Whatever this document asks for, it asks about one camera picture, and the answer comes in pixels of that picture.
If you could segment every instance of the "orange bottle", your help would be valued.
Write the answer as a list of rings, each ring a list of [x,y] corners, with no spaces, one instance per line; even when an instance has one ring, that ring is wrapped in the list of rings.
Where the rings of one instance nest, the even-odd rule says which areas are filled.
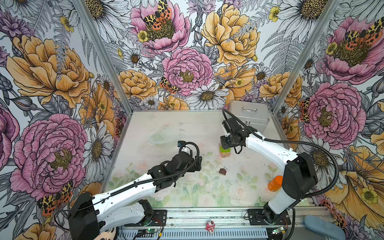
[[[270,183],[268,183],[268,189],[272,192],[276,192],[281,188],[283,184],[283,176],[276,176]]]

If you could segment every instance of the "pink peony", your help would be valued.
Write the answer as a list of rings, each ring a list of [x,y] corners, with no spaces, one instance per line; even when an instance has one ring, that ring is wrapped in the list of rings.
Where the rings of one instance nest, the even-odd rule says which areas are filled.
[[[0,170],[7,164],[12,142],[20,132],[19,123],[7,108],[0,106]]]
[[[189,96],[192,90],[209,85],[212,81],[211,60],[193,48],[179,48],[162,63],[164,77],[170,84],[178,86],[181,89],[179,93],[183,96]]]
[[[304,124],[306,134],[314,134],[336,150],[356,139],[366,119],[357,89],[347,83],[320,84],[310,98],[308,115],[310,122]]]
[[[87,134],[65,114],[54,114],[24,129],[15,144],[16,168],[11,189],[40,199],[59,192],[69,181],[77,187],[85,175],[83,164]]]
[[[319,72],[332,75],[339,81],[361,84],[384,68],[384,37],[373,45],[363,43],[351,51],[345,48],[346,32],[351,30],[362,32],[373,24],[365,21],[364,19],[359,22],[357,18],[347,17],[340,24],[339,28],[333,32],[333,36],[328,38],[328,48],[332,47],[331,44],[334,42],[337,43],[337,48],[334,51],[328,49],[325,59],[318,66]]]
[[[148,5],[147,8],[140,6],[140,8],[132,8],[131,10],[131,25],[134,26],[131,28],[132,32],[134,34],[138,34],[140,31],[145,31],[149,36],[148,40],[146,39],[143,42],[145,50],[147,50],[150,54],[156,55],[163,52],[174,51],[177,47],[187,44],[190,30],[189,18],[184,18],[184,15],[180,13],[180,9],[177,4],[173,6],[172,3],[168,1],[168,7],[172,10],[171,21],[168,23],[168,27],[170,29],[174,28],[174,33],[172,34],[173,30],[168,30],[167,33],[162,33],[167,36],[160,39],[154,36],[154,39],[151,39],[150,32],[148,32],[147,25],[144,23],[143,18],[149,15],[154,15],[157,11],[157,6],[158,4],[156,3],[154,7],[150,5]],[[157,34],[161,35],[160,32],[162,31],[163,29],[157,30]]]

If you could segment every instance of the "white daisy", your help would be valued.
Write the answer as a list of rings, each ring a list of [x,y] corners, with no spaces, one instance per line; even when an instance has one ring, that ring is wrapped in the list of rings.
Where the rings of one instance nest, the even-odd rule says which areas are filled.
[[[137,6],[139,6],[141,4],[143,7],[146,8],[148,6],[148,3],[152,7],[154,7],[155,3],[156,3],[156,0],[131,0],[132,7],[137,7]]]
[[[225,99],[229,94],[228,88],[218,89],[219,83],[214,83],[209,88],[202,85],[200,88],[191,91],[192,95],[185,99],[191,109],[218,109],[224,106]]]
[[[283,103],[280,106],[279,111],[277,112],[277,118],[280,120],[284,119],[288,115],[288,112],[289,112],[288,105],[286,103]]]
[[[264,81],[266,80],[267,78],[269,78],[271,76],[272,72],[271,70],[269,70],[268,67],[261,67],[261,68],[257,68],[256,72],[255,72],[255,80],[256,82],[257,81]]]
[[[384,17],[384,1],[383,0],[352,0],[351,7],[354,7],[350,13],[351,17],[359,16],[361,22],[367,18],[366,23],[379,20]]]
[[[323,142],[322,139],[317,139],[314,135],[312,135],[312,138],[302,137],[301,141],[315,143],[325,148],[327,151],[331,149],[328,142]],[[298,147],[299,152],[306,152],[313,158],[314,169],[319,180],[316,186],[318,189],[324,189],[330,184],[335,174],[335,168],[332,164],[332,161],[323,151],[316,147],[304,144],[299,144]],[[338,165],[342,165],[344,163],[343,159],[338,155],[334,154],[334,157],[336,158]],[[343,184],[347,184],[347,180],[342,174],[339,174],[339,179],[336,182],[336,186],[342,189]]]
[[[305,42],[316,26],[317,20],[328,0],[283,0],[277,17],[283,22],[278,31],[285,31],[284,38],[292,34],[292,40],[298,38]],[[333,19],[341,18],[345,11],[336,11]]]
[[[129,49],[124,52],[124,62],[131,67],[138,67],[142,62],[140,49]]]
[[[146,98],[142,102],[147,109],[151,109],[151,110],[157,109],[157,107],[159,106],[159,100],[154,97]]]
[[[304,67],[303,67],[303,72],[309,72],[317,62],[318,57],[316,54],[312,53],[309,59],[305,62]]]
[[[36,17],[41,6],[36,0],[4,0],[5,6],[24,17]]]
[[[64,16],[69,19],[71,26],[79,27],[81,37],[85,37],[85,30],[77,10],[74,8],[74,0],[58,0]],[[129,20],[129,2],[126,0],[85,0],[89,12],[96,22],[101,38],[110,43],[119,41],[124,37],[121,31],[126,31]]]
[[[112,135],[107,132],[107,125],[101,122],[99,131],[96,133],[95,127],[91,128],[91,141],[84,145],[83,167],[86,166],[86,181],[102,182],[104,174],[107,173],[109,156],[113,148]]]

